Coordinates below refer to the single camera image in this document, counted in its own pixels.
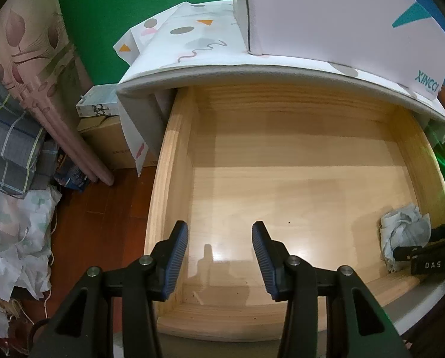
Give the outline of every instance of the orange triangle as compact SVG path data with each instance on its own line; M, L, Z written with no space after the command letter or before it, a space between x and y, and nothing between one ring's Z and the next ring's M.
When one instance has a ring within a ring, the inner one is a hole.
M210 26L214 20L196 20L196 21L199 21L199 23L203 23L206 24L207 26Z
M122 51L128 52L131 50L130 50L130 47L128 47L126 44L123 44L123 46L120 47L120 52L122 52Z

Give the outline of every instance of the teal logo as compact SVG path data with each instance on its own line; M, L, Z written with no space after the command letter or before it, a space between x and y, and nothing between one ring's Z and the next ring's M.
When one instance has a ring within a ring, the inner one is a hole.
M439 87L438 82L436 82L433 78L429 77L425 72L422 72L421 70L419 71L415 81L418 81L422 85L425 85L430 92L435 92Z
M405 10L392 24L393 28L431 17L429 12L420 3L416 2Z

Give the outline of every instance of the pink shape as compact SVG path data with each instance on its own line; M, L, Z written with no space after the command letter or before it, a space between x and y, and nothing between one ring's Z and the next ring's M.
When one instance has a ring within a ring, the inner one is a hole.
M143 32L141 32L141 35L142 35L142 36L145 36L145 35L152 35L152 34L155 34L155 33L157 33L157 32L158 32L158 30L155 29L155 28L147 28L146 30L144 30Z
M135 159L138 159L141 156L141 154L143 153L144 149L145 149L145 144L143 143L143 144L141 144L140 148L138 149L138 152L136 153Z

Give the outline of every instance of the wooden drawer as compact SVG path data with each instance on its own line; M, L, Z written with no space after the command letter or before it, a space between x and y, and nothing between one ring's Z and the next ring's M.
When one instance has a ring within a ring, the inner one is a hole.
M315 267L348 264L381 305L419 284L388 274L380 217L410 202L445 222L445 183L411 113L353 90L222 85L179 90L163 141L145 243L185 220L190 240L159 330L203 340L280 337L285 304L266 293L251 227ZM319 329L326 328L319 299Z

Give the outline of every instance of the gray circle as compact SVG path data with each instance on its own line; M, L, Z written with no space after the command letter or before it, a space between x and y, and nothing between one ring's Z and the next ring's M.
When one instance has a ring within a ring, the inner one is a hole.
M340 267L340 272L342 272L342 274L344 274L345 276L351 276L353 274L353 269L348 265L342 265Z
M143 256L139 259L141 265L149 265L153 262L153 257L151 256Z
M157 23L158 21L154 17L152 17L151 19L146 20L143 25L145 26L145 28L153 28Z
M335 70L340 71L342 74L347 75L352 78L356 78L358 76L358 71L353 67L345 66L343 64L328 62Z
M300 264L301 261L302 260L300 259L300 257L297 257L297 256L288 256L287 257L288 265L297 266Z
M181 34L185 34L187 32L191 32L194 29L194 27L180 27L180 28L175 28L174 30L170 31L169 33L171 33L172 35L181 35Z
M100 268L97 266L91 266L86 271L87 275L90 277L95 277L100 274Z

